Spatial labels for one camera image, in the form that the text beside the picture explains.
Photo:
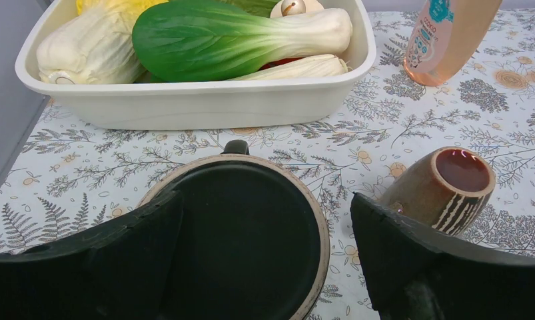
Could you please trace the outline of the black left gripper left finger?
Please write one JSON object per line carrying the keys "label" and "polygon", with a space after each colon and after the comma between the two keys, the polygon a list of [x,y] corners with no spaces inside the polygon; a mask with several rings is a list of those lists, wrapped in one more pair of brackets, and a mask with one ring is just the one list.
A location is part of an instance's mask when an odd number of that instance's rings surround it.
{"label": "black left gripper left finger", "polygon": [[183,196],[15,255],[0,253],[0,319],[157,319]]}

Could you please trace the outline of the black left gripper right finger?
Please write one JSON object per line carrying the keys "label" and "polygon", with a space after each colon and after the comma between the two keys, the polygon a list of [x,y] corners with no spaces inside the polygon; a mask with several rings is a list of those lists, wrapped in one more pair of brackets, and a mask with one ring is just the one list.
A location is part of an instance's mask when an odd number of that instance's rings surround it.
{"label": "black left gripper right finger", "polygon": [[355,193],[350,215],[381,319],[535,319],[535,258],[449,236]]}

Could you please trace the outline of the brown striped small mug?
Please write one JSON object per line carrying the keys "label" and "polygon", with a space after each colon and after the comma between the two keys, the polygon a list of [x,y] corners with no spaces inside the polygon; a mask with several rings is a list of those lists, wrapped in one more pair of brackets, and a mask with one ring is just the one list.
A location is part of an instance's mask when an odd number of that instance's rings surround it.
{"label": "brown striped small mug", "polygon": [[496,175],[479,155],[439,148],[404,171],[378,202],[448,235],[460,236],[481,214]]}

